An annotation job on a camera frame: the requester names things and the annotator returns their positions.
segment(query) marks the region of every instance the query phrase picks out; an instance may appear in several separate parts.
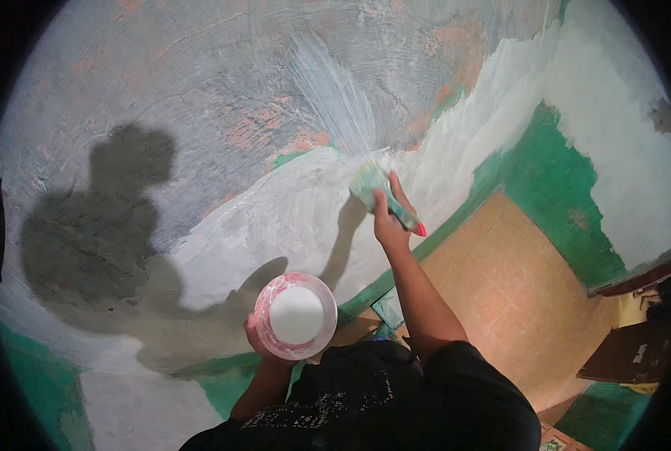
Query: paintbrush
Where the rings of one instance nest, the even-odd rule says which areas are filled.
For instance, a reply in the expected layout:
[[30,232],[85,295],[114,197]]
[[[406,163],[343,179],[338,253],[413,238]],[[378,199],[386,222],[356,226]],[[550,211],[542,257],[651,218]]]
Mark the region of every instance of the paintbrush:
[[374,190],[383,191],[388,199],[388,210],[398,218],[403,226],[419,237],[426,236],[426,228],[421,220],[411,210],[395,200],[390,189],[388,174],[376,162],[369,160],[363,163],[358,173],[351,178],[348,189],[352,195],[361,199],[370,212],[373,212],[376,207]]

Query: paint bucket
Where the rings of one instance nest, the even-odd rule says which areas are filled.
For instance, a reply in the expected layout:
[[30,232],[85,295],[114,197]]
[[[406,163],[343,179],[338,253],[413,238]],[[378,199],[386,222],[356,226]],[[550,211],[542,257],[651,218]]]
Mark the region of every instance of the paint bucket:
[[[271,305],[285,289],[303,287],[315,293],[323,306],[323,322],[320,331],[303,344],[289,344],[278,339],[271,327]],[[338,322],[338,307],[331,290],[318,277],[305,273],[279,275],[263,288],[255,302],[255,331],[260,342],[274,355],[287,360],[303,360],[315,356],[331,341]]]

